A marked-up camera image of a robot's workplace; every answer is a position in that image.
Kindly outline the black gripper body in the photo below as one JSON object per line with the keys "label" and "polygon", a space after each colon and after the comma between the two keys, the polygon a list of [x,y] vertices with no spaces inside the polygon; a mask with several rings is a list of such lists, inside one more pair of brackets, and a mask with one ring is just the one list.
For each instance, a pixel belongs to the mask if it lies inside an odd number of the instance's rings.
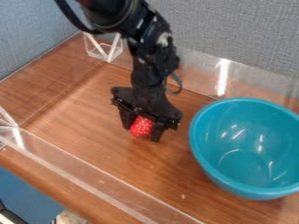
{"label": "black gripper body", "polygon": [[165,94],[177,95],[182,82],[174,71],[158,70],[154,66],[133,65],[130,87],[112,87],[112,103],[134,108],[136,116],[153,121],[165,121],[166,129],[176,130],[182,112],[170,104]]}

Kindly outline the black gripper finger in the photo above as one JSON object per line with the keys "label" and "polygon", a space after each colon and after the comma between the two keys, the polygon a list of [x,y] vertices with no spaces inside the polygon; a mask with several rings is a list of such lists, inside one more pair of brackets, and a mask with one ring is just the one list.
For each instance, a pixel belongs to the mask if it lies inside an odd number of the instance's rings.
{"label": "black gripper finger", "polygon": [[161,138],[164,131],[166,130],[165,121],[156,121],[150,132],[150,141],[157,142]]}
{"label": "black gripper finger", "polygon": [[136,119],[136,110],[129,105],[120,104],[117,106],[118,108],[118,114],[120,114],[120,120],[122,123],[122,127],[125,130],[130,128],[130,125]]}

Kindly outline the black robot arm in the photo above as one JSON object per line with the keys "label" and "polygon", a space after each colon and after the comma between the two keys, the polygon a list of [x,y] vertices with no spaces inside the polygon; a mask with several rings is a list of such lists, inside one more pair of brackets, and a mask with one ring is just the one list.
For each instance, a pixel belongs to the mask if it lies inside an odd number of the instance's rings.
{"label": "black robot arm", "polygon": [[126,40],[133,59],[129,87],[112,87],[122,127],[138,116],[153,122],[153,142],[166,129],[176,129],[181,111],[165,97],[165,80],[180,65],[170,26],[145,0],[76,0],[96,32],[116,32]]}

